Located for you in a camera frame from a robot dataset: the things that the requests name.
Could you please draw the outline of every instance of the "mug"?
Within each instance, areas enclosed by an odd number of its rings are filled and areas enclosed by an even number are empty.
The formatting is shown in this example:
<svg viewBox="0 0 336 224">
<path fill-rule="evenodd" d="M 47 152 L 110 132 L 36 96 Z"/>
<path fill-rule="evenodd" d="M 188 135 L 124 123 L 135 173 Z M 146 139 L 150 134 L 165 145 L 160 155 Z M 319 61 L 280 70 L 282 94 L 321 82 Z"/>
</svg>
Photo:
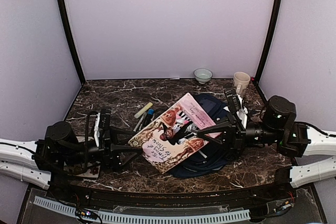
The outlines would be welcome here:
<svg viewBox="0 0 336 224">
<path fill-rule="evenodd" d="M 235 72 L 233 75 L 233 86 L 236 89 L 236 93 L 241 97 L 245 95 L 248 84 L 250 83 L 251 77 L 244 72 Z"/>
</svg>

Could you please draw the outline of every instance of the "pink book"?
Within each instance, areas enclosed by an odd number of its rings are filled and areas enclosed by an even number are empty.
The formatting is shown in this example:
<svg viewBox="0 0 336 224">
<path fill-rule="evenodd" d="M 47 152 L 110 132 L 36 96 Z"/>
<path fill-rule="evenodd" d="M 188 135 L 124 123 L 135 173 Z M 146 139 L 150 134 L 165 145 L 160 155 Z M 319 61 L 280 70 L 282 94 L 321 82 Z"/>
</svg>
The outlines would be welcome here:
<svg viewBox="0 0 336 224">
<path fill-rule="evenodd" d="M 173 138 L 186 124 L 189 126 L 184 137 Z M 142 147 L 143 156 L 147 161 L 161 173 L 165 173 L 207 144 L 207 141 L 192 133 L 190 128 L 204 129 L 212 125 L 215 125 L 214 121 L 192 95 L 187 93 L 130 139 L 129 144 L 134 147 Z M 217 137 L 219 133 L 209 135 Z"/>
</svg>

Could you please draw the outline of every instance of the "black cable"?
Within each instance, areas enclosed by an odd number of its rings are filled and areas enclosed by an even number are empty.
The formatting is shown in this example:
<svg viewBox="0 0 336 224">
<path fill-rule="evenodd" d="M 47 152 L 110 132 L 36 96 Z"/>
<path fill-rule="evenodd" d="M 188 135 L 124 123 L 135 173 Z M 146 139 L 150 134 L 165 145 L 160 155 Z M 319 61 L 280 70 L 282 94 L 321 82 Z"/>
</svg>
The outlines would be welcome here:
<svg viewBox="0 0 336 224">
<path fill-rule="evenodd" d="M 51 191 L 48 191 L 48 193 L 50 193 L 51 196 L 52 196 L 52 197 L 55 199 L 55 201 L 57 201 L 58 203 L 61 203 L 61 204 L 65 205 L 65 206 L 68 206 L 68 207 L 75 207 L 75 209 L 76 209 L 77 211 L 80 211 L 80 210 L 89 211 L 92 215 L 96 216 L 97 219 L 99 219 L 99 221 L 100 221 L 101 224 L 103 224 L 103 220 L 100 218 L 100 216 L 99 216 L 97 213 L 95 213 L 95 212 L 92 211 L 92 210 L 86 209 L 86 208 L 79 208 L 79 198 L 78 198 L 77 194 L 74 194 L 74 195 L 76 195 L 76 197 L 77 197 L 77 201 L 78 201 L 77 204 L 74 206 L 74 205 L 72 205 L 72 204 L 67 204 L 67 203 L 65 203 L 65 202 L 60 201 L 59 199 L 57 199 L 57 198 L 55 197 L 55 195 L 53 195 L 53 193 L 52 193 Z M 77 215 L 77 214 L 75 214 L 75 216 L 78 217 L 81 221 L 83 221 L 82 223 L 92 223 L 92 222 L 94 222 L 94 221 L 84 220 L 84 219 L 82 219 L 82 217 L 81 217 L 80 215 Z"/>
<path fill-rule="evenodd" d="M 311 123 L 306 123 L 306 122 L 295 122 L 295 123 L 300 123 L 300 124 L 304 124 L 306 126 L 312 127 L 313 129 L 317 130 L 318 132 L 320 132 L 324 136 L 336 137 L 335 134 L 330 134 L 329 135 L 327 132 L 324 132 L 323 130 L 317 128 L 315 125 L 312 125 Z"/>
<path fill-rule="evenodd" d="M 80 175 L 82 173 L 86 173 L 88 171 L 88 163 L 89 163 L 89 149 L 88 149 L 88 142 L 89 142 L 89 124 L 90 124 L 90 116 L 92 115 L 97 115 L 97 111 L 90 111 L 88 115 L 86 116 L 86 122 L 85 122 L 85 153 L 84 153 L 84 168 L 81 169 L 80 171 L 71 174 L 72 176 Z"/>
<path fill-rule="evenodd" d="M 30 150 L 30 149 L 28 149 L 28 148 L 26 148 L 26 147 L 23 147 L 23 146 L 20 146 L 20 145 L 17 145 L 17 144 L 9 144 L 9 143 L 3 143 L 3 142 L 0 142 L 0 144 L 8 145 L 8 146 L 13 146 L 13 147 L 18 147 L 18 148 L 20 148 L 20 149 L 24 149 L 24 150 L 26 150 L 26 151 L 32 153 L 34 156 L 43 159 L 44 162 L 46 162 L 46 163 L 47 163 L 48 165 L 50 165 L 53 169 L 59 171 L 60 173 L 68 174 L 65 170 L 60 169 L 60 168 L 57 167 L 56 165 L 50 163 L 50 162 L 49 162 L 47 159 L 45 159 L 44 157 L 42 157 L 42 156 L 36 154 L 36 152 L 34 152 L 34 151 L 32 151 L 32 150 Z"/>
<path fill-rule="evenodd" d="M 285 210 L 281 210 L 281 211 L 276 211 L 276 212 L 271 212 L 267 215 L 263 215 L 263 216 L 250 216 L 252 219 L 266 219 L 266 218 L 274 218 L 274 217 L 280 217 L 285 215 L 286 213 L 288 213 L 293 207 L 289 207 Z"/>
<path fill-rule="evenodd" d="M 259 114 L 259 119 L 262 121 L 263 119 L 261 118 L 262 113 L 264 112 L 264 109 L 267 107 L 268 102 L 264 104 L 263 108 L 260 110 L 260 114 Z"/>
</svg>

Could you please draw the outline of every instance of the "marble countertop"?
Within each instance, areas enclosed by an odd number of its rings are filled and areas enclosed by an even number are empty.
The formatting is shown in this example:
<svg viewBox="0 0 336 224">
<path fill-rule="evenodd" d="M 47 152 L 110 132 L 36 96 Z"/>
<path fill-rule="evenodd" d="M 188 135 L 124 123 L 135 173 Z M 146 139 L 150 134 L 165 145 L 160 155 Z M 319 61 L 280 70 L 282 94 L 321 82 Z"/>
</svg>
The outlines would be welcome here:
<svg viewBox="0 0 336 224">
<path fill-rule="evenodd" d="M 134 114 L 148 102 L 153 103 L 152 108 L 156 113 L 162 113 L 187 92 L 210 93 L 225 100 L 224 89 L 231 86 L 230 79 L 213 79 L 205 85 L 193 79 L 88 81 L 77 96 L 66 121 L 77 135 L 84 135 L 87 113 L 110 108 L 112 125 L 133 130 L 138 122 Z M 245 99 L 250 109 L 261 110 L 264 105 L 252 84 L 248 86 Z M 98 179 L 76 179 L 71 184 L 134 193 L 204 193 L 269 184 L 274 181 L 275 170 L 288 165 L 291 165 L 290 159 L 278 154 L 275 146 L 246 148 L 237 161 L 219 172 L 179 179 L 168 173 L 161 174 L 143 157 L 138 157 L 119 173 L 104 170 Z"/>
</svg>

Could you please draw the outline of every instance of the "white wall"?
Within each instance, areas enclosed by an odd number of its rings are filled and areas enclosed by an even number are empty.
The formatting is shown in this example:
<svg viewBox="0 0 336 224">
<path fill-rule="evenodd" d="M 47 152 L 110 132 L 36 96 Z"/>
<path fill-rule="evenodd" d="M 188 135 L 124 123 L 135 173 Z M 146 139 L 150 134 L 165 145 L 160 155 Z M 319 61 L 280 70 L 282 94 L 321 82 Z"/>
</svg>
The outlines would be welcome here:
<svg viewBox="0 0 336 224">
<path fill-rule="evenodd" d="M 260 86 L 294 102 L 298 120 L 336 131 L 336 0 L 282 0 Z M 335 186 L 316 183 L 328 223 L 336 223 Z"/>
<path fill-rule="evenodd" d="M 274 0 L 66 0 L 87 79 L 254 75 Z"/>
<path fill-rule="evenodd" d="M 44 138 L 79 88 L 57 0 L 0 0 L 0 138 Z M 0 220 L 16 223 L 26 188 L 0 176 Z"/>
</svg>

